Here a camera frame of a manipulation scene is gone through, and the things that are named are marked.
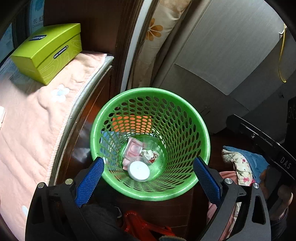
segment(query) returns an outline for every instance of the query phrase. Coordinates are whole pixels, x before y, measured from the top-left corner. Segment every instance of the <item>basket rim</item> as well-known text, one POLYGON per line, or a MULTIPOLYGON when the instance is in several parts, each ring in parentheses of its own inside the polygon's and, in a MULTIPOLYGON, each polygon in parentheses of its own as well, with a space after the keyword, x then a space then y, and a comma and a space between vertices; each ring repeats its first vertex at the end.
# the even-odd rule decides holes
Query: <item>basket rim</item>
MULTIPOLYGON (((115 97, 113 97, 111 100, 109 100, 101 108, 101 110, 99 111, 99 113, 97 114, 97 116, 93 122, 93 126, 91 129, 91 135, 90 135, 90 149, 91 149, 91 156, 92 156, 93 160, 96 158, 96 153, 98 153, 98 150, 96 149, 96 141, 94 138, 94 134, 97 132, 98 128, 100 129, 100 127, 98 127, 98 122, 101 119, 101 117, 105 116, 105 112, 109 109, 109 106, 112 105, 114 101, 117 101, 118 99, 122 99, 124 96, 128 96, 131 93, 137 93, 137 92, 142 92, 142 91, 153 91, 153 92, 159 93, 159 94, 163 93, 163 94, 171 95, 174 98, 178 99, 179 101, 183 102, 185 105, 187 105, 187 107, 189 109, 191 109, 191 111, 196 115, 197 119, 199 120, 199 124, 202 126, 203 130, 205 130, 203 132, 203 139, 205 141, 205 149, 203 149, 202 156, 203 156, 204 162, 206 164, 208 164, 209 158, 210 158, 210 137, 209 137, 209 133, 207 131, 206 125, 205 125, 203 119, 201 118, 200 114, 197 112, 197 110, 190 103, 188 103, 185 99, 176 95, 175 93, 172 93, 170 91, 163 90, 163 89, 152 88, 152 87, 136 88, 136 89, 131 89, 131 90, 122 92, 122 93, 116 95, 115 97)), ((198 182, 198 178, 193 173, 193 175, 191 175, 189 178, 186 179, 186 186, 185 187, 184 187, 184 185, 179 185, 174 189, 168 189, 163 192, 141 192, 142 195, 140 195, 139 194, 140 191, 135 190, 135 192, 131 192, 131 191, 129 191, 129 189, 131 189, 131 188, 120 187, 118 185, 118 182, 111 179, 109 177, 109 173, 107 173, 105 171, 103 172, 102 177, 110 186, 112 186, 114 189, 116 189, 120 193, 122 193, 128 197, 131 197, 131 198, 135 198, 138 200, 145 200, 145 201, 164 201, 164 200, 168 200, 168 199, 177 197, 177 196, 187 192, 189 189, 191 189, 198 182)))

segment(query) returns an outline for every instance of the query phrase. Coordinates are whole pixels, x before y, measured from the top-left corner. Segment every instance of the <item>pink towel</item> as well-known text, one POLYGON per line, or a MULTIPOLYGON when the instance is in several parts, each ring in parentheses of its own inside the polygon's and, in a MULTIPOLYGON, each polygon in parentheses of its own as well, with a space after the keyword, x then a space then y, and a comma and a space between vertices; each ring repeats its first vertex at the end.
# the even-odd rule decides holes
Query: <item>pink towel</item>
POLYGON ((48 184, 69 115, 106 54, 80 53, 44 86, 8 58, 0 69, 0 213, 25 240, 28 208, 39 182, 48 184))

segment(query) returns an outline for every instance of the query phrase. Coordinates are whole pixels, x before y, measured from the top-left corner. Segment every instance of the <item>blue cloth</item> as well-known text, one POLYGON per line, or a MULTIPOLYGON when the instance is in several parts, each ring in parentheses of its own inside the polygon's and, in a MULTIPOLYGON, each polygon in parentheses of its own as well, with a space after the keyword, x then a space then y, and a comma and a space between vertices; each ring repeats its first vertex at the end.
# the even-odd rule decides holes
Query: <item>blue cloth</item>
POLYGON ((246 150, 237 149, 231 146, 224 146, 223 149, 227 151, 235 151, 235 152, 241 153, 247 159, 250 165, 253 178, 257 183, 260 182, 259 176, 268 166, 268 163, 263 156, 246 151, 246 150))

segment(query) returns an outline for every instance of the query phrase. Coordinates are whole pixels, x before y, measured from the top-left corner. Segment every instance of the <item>green plastic basket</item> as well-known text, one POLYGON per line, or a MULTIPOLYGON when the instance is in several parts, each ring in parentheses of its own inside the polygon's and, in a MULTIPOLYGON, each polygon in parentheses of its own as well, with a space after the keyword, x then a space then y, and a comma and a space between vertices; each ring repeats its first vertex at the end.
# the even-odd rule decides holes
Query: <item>green plastic basket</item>
POLYGON ((91 130, 91 155, 104 159, 103 178, 122 194, 150 201, 177 197, 198 181, 193 160, 208 163, 210 139, 198 112, 181 97, 162 89, 125 91, 104 105, 91 130), (121 152, 128 137, 159 140, 160 157, 152 178, 138 182, 122 169, 121 152))

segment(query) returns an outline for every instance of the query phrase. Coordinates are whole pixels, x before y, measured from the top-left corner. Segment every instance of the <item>red plastic object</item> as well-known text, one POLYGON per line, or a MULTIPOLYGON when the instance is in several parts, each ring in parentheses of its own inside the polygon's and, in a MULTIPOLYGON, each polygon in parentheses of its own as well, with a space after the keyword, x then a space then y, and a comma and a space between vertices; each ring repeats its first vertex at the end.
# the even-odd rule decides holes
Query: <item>red plastic object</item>
POLYGON ((135 211, 127 211, 125 213, 123 227, 125 232, 141 241, 156 241, 150 230, 163 235, 176 236, 170 227, 166 226, 165 228, 161 228, 148 223, 135 211))

